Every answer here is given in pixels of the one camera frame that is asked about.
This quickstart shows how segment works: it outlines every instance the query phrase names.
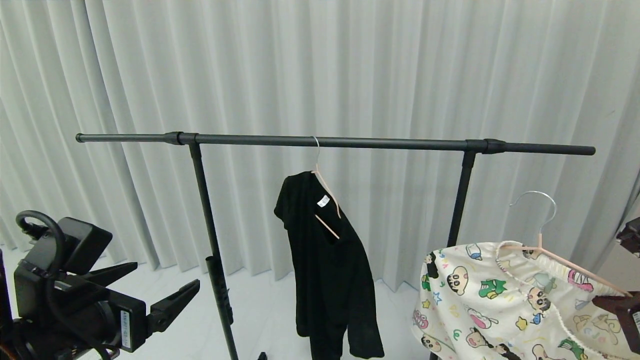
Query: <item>white sticker label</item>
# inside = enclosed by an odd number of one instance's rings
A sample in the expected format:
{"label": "white sticker label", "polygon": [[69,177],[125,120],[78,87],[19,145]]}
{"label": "white sticker label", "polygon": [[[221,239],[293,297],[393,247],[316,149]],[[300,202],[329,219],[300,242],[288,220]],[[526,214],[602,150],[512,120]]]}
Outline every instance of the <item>white sticker label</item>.
{"label": "white sticker label", "polygon": [[131,323],[129,312],[120,311],[120,331],[122,332],[122,347],[131,349]]}
{"label": "white sticker label", "polygon": [[640,311],[636,311],[634,313],[634,321],[636,322],[636,327],[638,328],[638,332],[640,332]]}
{"label": "white sticker label", "polygon": [[323,208],[325,205],[329,203],[329,196],[325,195],[322,200],[318,201],[318,206]]}

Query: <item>black shirt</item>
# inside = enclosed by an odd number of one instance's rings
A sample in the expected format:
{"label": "black shirt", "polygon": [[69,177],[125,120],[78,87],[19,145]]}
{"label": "black shirt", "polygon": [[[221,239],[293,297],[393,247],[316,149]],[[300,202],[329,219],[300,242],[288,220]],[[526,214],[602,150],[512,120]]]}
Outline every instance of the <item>black shirt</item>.
{"label": "black shirt", "polygon": [[340,359],[347,327],[352,355],[383,357],[367,254],[342,210],[338,217],[333,199],[316,175],[302,172],[287,177],[274,213],[289,234],[296,328],[298,335],[310,338],[313,360]]}

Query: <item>curtain fold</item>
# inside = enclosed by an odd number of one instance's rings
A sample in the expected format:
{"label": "curtain fold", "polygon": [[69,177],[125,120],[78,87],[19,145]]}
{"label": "curtain fold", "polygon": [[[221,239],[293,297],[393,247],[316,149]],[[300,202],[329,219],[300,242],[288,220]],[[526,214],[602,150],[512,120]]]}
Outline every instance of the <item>curtain fold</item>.
{"label": "curtain fold", "polygon": [[[0,241],[37,209],[114,233],[113,262],[210,254],[189,151],[84,133],[354,136],[594,145],[594,156],[478,155],[459,243],[531,243],[586,267],[640,168],[640,3],[0,2]],[[273,207],[317,150],[202,145],[225,270],[292,270]],[[392,289],[445,246],[462,153],[321,149],[323,177]]]}

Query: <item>camera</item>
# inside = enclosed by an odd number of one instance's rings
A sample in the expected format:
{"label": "camera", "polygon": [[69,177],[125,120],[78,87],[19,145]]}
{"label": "camera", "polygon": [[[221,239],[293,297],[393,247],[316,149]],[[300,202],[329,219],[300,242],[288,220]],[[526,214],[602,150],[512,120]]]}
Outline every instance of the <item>camera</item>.
{"label": "camera", "polygon": [[194,280],[151,305],[147,314],[144,301],[107,288],[137,263],[90,271],[111,241],[110,232],[70,217],[56,223],[33,210],[19,213],[16,223],[34,246],[14,272],[17,319],[0,250],[2,359],[73,360],[94,349],[107,360],[120,350],[134,352],[154,332],[165,331],[200,290]]}

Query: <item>metal hook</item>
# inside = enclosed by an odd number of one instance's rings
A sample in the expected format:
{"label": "metal hook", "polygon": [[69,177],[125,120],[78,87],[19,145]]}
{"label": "metal hook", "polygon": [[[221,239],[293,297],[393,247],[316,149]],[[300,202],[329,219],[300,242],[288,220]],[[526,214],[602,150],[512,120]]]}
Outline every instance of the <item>metal hook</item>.
{"label": "metal hook", "polygon": [[311,136],[315,141],[316,144],[318,145],[318,153],[316,154],[316,164],[318,163],[318,160],[320,160],[320,143],[318,142],[318,138],[316,138],[315,136]]}
{"label": "metal hook", "polygon": [[515,204],[518,204],[518,201],[520,200],[521,197],[523,197],[524,195],[527,195],[528,193],[538,193],[540,195],[544,195],[546,196],[549,200],[551,200],[551,203],[553,203],[554,205],[554,213],[553,215],[551,215],[550,218],[548,218],[544,223],[542,223],[542,225],[540,226],[540,231],[538,232],[538,234],[542,234],[542,229],[544,228],[545,225],[547,225],[551,220],[553,220],[556,217],[556,211],[558,209],[558,205],[556,204],[556,201],[554,200],[554,198],[552,198],[551,196],[549,196],[547,193],[543,193],[543,192],[539,192],[536,190],[531,190],[528,192],[524,192],[521,193],[520,196],[518,196],[518,198],[516,199],[516,201],[512,202],[511,204],[509,204],[509,206],[514,206]]}

